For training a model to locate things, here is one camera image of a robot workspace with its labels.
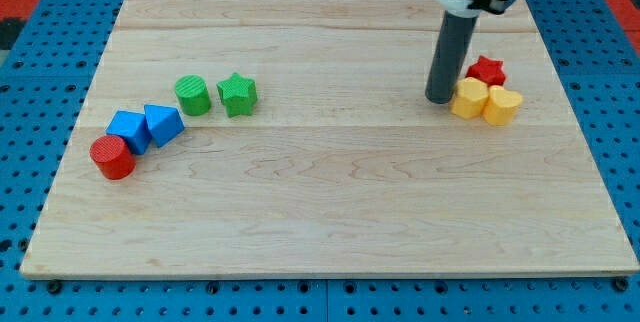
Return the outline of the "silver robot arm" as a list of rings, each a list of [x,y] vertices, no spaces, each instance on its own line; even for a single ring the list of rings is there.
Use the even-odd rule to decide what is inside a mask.
[[[436,0],[444,13],[425,88],[427,100],[436,104],[451,100],[479,15],[502,15],[515,1]]]

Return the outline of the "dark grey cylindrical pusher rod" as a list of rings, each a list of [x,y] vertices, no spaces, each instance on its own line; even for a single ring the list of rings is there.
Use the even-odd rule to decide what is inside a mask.
[[[430,102],[446,104],[451,100],[476,21],[476,17],[444,13],[425,88],[425,97]]]

